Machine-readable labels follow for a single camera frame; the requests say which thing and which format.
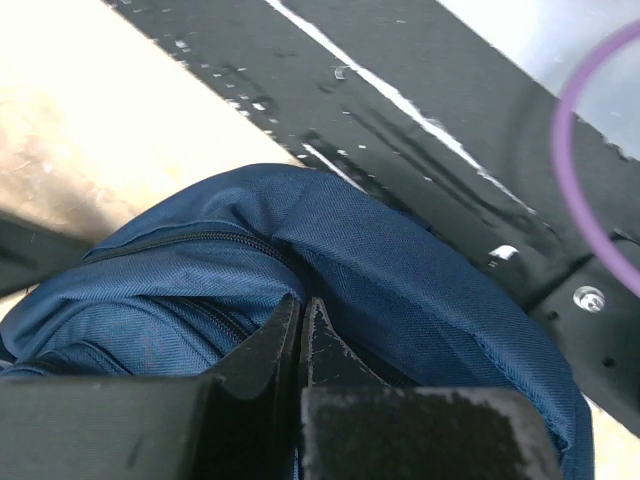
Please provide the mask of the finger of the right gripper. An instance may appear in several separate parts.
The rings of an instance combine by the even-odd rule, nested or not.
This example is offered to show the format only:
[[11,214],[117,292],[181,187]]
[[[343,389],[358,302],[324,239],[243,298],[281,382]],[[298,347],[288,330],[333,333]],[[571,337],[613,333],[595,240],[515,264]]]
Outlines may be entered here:
[[1,294],[11,295],[73,267],[91,248],[85,240],[1,211]]

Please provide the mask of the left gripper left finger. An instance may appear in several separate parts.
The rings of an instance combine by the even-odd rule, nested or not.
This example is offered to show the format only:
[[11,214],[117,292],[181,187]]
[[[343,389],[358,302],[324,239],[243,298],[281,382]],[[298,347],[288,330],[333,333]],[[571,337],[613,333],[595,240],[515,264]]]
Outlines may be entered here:
[[191,377],[55,376],[1,384],[5,479],[289,479],[301,306]]

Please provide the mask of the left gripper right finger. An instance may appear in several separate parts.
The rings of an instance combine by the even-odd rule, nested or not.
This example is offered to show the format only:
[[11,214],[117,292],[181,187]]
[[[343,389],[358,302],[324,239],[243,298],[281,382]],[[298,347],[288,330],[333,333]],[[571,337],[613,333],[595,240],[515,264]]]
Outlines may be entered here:
[[394,388],[306,308],[300,354],[304,479],[559,479],[538,412],[495,388]]

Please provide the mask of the navy blue school backpack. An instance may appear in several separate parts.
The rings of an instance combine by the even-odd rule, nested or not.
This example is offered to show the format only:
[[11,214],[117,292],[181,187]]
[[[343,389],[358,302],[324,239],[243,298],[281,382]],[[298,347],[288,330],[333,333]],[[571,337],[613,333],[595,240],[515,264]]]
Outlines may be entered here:
[[394,385],[519,391],[563,476],[594,477],[590,409],[544,329],[420,223],[293,166],[194,184],[42,282],[2,320],[4,375],[198,374],[286,295],[320,298],[337,333]]

